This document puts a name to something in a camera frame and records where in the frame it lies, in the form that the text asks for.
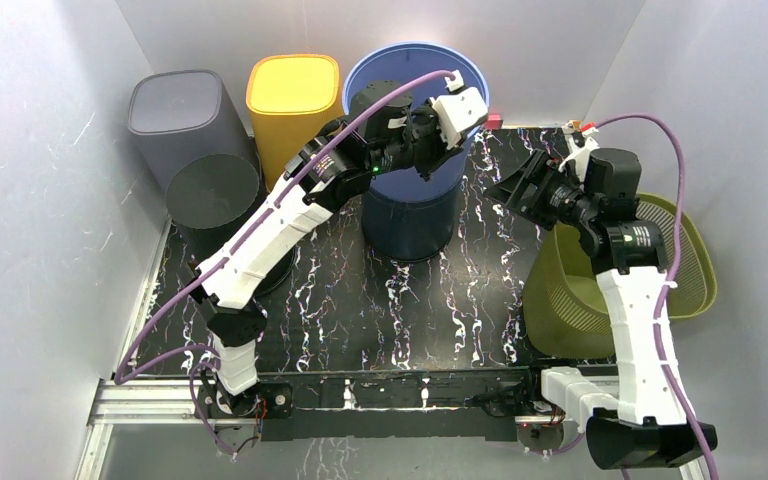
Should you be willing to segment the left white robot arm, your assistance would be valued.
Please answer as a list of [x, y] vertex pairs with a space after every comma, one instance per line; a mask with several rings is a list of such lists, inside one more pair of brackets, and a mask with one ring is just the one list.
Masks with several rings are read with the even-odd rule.
[[256, 387], [256, 344], [267, 319], [254, 297], [296, 244], [327, 222], [372, 180], [413, 170], [429, 180], [463, 150], [488, 114], [482, 93], [447, 79], [445, 93], [414, 107], [411, 92], [375, 81], [351, 99], [349, 114], [326, 123], [286, 164], [264, 203], [194, 271], [192, 298], [212, 335], [215, 383], [208, 405], [236, 417], [264, 405]]

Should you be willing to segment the grey mesh waste basket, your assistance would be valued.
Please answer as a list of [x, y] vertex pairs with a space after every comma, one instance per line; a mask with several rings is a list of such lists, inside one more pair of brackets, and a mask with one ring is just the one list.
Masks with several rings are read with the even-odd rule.
[[262, 170], [253, 137], [211, 70], [141, 80], [131, 95], [127, 128], [163, 192], [181, 169], [209, 155], [235, 155]]

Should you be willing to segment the blue plastic bin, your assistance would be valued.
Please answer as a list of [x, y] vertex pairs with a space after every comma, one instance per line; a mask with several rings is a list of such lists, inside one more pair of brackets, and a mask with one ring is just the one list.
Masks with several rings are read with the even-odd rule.
[[[377, 80], [406, 83], [436, 70], [458, 70], [468, 87], [476, 88], [486, 104], [491, 96], [487, 81], [480, 69], [460, 52], [443, 45], [428, 42], [402, 42], [375, 50], [363, 57], [349, 71], [343, 83], [342, 105], [348, 112], [354, 94]], [[389, 199], [400, 202], [425, 202], [435, 199], [460, 184], [467, 156], [479, 129], [470, 131], [463, 151], [448, 159], [444, 165], [423, 180], [411, 167], [376, 177], [370, 186]]]

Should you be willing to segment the orange mesh waste basket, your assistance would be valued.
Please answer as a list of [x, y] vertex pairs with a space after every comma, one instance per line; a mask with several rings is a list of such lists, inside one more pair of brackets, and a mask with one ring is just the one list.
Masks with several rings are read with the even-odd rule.
[[265, 185], [329, 121], [344, 114], [340, 67], [321, 54], [266, 57], [251, 70], [246, 107]]

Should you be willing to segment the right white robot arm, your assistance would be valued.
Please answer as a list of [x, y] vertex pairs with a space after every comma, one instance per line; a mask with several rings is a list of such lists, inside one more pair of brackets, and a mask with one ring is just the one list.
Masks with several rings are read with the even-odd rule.
[[696, 418], [671, 344], [666, 295], [680, 252], [666, 248], [656, 223], [639, 218], [640, 176], [640, 162], [627, 150], [594, 150], [583, 179], [536, 150], [487, 190], [494, 202], [543, 229], [561, 223], [578, 231], [610, 320], [616, 395], [578, 369], [558, 367], [528, 381], [523, 399], [537, 414], [560, 406], [579, 424], [601, 469], [681, 469], [696, 459], [713, 468], [716, 429]]

